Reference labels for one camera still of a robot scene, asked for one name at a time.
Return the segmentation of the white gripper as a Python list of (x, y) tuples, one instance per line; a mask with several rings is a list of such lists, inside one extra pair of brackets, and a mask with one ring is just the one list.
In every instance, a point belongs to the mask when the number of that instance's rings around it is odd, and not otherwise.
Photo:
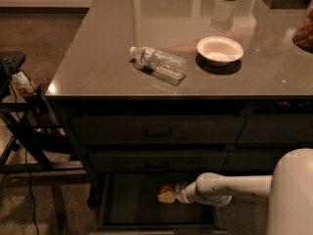
[(174, 186), (173, 192), (164, 192), (157, 195), (160, 203), (171, 205), (176, 200), (181, 204), (191, 204), (195, 201), (195, 183), (179, 182)]

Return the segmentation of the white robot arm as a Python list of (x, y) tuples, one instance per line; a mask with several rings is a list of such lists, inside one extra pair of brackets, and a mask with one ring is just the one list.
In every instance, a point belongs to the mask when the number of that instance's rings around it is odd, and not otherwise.
[(268, 200), (266, 235), (313, 235), (313, 150), (283, 155), (271, 175), (224, 176), (206, 172), (192, 183), (165, 185), (164, 204), (228, 205), (233, 197)]

